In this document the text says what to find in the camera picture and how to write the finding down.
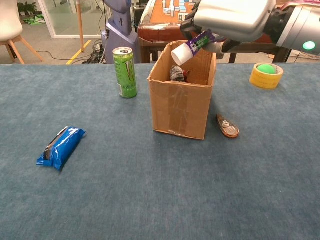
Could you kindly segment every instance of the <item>purple label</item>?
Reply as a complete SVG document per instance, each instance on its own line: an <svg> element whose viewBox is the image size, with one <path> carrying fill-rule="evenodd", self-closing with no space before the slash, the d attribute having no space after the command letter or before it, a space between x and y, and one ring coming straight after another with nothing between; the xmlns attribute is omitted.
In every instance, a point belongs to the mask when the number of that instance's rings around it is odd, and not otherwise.
<svg viewBox="0 0 320 240"><path fill-rule="evenodd" d="M193 56L195 56L200 49L202 49L208 43L215 41L215 36L210 31L204 31L199 36L187 41L185 44L191 49Z"/></svg>

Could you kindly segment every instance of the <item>monster energy can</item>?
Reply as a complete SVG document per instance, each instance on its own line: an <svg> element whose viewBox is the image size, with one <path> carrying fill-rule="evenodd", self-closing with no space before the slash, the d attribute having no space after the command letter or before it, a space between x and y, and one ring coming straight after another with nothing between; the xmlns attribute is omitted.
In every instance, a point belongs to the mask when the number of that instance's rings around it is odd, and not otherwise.
<svg viewBox="0 0 320 240"><path fill-rule="evenodd" d="M112 53L120 96L133 98L137 95L134 53L129 47L118 47Z"/></svg>

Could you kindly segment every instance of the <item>green indicator light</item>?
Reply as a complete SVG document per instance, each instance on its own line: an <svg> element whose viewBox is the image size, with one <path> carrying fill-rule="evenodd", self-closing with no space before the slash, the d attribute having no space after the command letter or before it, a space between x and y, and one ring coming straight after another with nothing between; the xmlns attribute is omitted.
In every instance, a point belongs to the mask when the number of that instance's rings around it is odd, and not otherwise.
<svg viewBox="0 0 320 240"><path fill-rule="evenodd" d="M312 50L316 47L316 44L313 41L307 41L302 46L305 50Z"/></svg>

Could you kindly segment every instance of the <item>white chair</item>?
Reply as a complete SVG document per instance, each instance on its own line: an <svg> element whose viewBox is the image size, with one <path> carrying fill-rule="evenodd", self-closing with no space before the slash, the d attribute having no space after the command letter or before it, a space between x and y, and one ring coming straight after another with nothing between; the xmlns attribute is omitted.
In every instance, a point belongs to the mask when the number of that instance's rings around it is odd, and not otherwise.
<svg viewBox="0 0 320 240"><path fill-rule="evenodd" d="M9 47L11 46L20 63L25 64L14 44L21 41L34 55L44 61L39 53L20 35L22 31L17 0L0 0L0 46L5 45L12 62L14 62L15 58Z"/></svg>

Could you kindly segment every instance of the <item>oreo package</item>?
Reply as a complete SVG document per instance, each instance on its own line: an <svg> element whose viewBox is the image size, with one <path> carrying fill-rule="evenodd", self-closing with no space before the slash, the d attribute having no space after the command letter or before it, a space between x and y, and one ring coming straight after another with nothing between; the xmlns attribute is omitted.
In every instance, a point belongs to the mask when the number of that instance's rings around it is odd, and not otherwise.
<svg viewBox="0 0 320 240"><path fill-rule="evenodd" d="M45 148L36 165L54 167L60 171L85 133L81 128L66 126Z"/></svg>

